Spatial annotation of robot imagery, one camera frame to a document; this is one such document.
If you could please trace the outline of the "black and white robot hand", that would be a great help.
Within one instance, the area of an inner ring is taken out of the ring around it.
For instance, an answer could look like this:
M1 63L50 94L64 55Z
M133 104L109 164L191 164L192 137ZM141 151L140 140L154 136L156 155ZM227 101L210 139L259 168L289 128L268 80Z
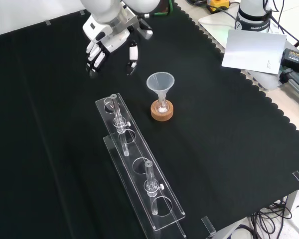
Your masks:
M115 31L109 24L97 23L91 16L83 25L85 35L90 39L86 48L86 70L91 76L98 73L107 57L129 43L129 60L127 63L127 75L131 75L137 67L139 57L138 45L130 36L139 26L138 18L134 16L127 21L122 30Z

